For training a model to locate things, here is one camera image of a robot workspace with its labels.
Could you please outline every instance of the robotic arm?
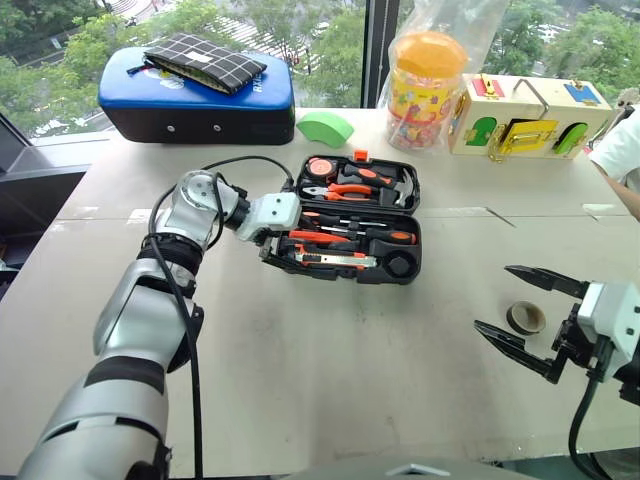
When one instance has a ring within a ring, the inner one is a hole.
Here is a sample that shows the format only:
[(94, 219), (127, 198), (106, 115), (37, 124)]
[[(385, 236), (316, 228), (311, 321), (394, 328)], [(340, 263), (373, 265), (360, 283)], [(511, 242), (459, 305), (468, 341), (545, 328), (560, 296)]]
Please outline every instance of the robotic arm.
[[(195, 276), (218, 217), (243, 241), (297, 225), (301, 207), (295, 193), (270, 193), (252, 202), (245, 197), (208, 171), (192, 171), (156, 221), (157, 245), (196, 335), (204, 311), (191, 300)], [(181, 312), (148, 237), (100, 315), (93, 350), (97, 363), (67, 392), (19, 479), (168, 478), (165, 374), (190, 357)]]
[(525, 340), (488, 323), (475, 328), (507, 357), (558, 383), (571, 360), (597, 382), (622, 382), (620, 398), (640, 406), (640, 294), (635, 285), (582, 282), (543, 268), (509, 265), (505, 270), (544, 290), (581, 300), (562, 322), (553, 342), (555, 358), (538, 358)]

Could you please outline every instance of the tape measure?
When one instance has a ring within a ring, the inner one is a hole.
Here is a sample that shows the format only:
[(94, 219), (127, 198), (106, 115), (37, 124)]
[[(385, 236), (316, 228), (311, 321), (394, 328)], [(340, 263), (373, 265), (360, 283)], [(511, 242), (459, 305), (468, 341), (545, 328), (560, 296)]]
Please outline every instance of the tape measure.
[(336, 173), (337, 165), (334, 160), (312, 157), (307, 161), (306, 170), (309, 176), (317, 180), (327, 181), (329, 176)]

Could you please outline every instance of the silver robotic arm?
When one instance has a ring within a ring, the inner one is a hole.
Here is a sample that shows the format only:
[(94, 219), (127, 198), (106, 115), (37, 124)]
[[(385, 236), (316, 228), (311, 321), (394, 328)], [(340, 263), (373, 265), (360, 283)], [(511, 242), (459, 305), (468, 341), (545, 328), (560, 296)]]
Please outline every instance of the silver robotic arm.
[[(155, 238), (199, 333), (204, 312), (191, 297), (218, 217), (238, 238), (252, 241), (265, 229), (295, 228), (300, 201), (288, 192), (248, 202), (239, 189), (199, 170), (184, 175), (171, 203), (156, 221)], [(19, 479), (168, 478), (165, 375), (189, 360), (189, 350), (181, 312), (148, 238), (100, 315), (93, 349), (97, 363), (67, 392)]]

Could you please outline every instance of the checkered pouch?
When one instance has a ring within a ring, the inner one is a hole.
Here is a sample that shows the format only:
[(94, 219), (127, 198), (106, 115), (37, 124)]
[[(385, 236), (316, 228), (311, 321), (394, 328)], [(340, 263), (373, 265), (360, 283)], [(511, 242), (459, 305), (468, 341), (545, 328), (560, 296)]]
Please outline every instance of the checkered pouch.
[(144, 53), (153, 64), (228, 95), (267, 68), (264, 63), (186, 33), (177, 33)]

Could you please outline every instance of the orange lid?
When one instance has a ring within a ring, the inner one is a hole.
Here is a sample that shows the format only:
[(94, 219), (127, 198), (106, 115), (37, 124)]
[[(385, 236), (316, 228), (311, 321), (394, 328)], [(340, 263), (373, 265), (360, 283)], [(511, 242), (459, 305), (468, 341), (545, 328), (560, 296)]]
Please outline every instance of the orange lid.
[(405, 35), (395, 45), (396, 65), (419, 77), (449, 78), (462, 72), (467, 52), (453, 38), (440, 32)]

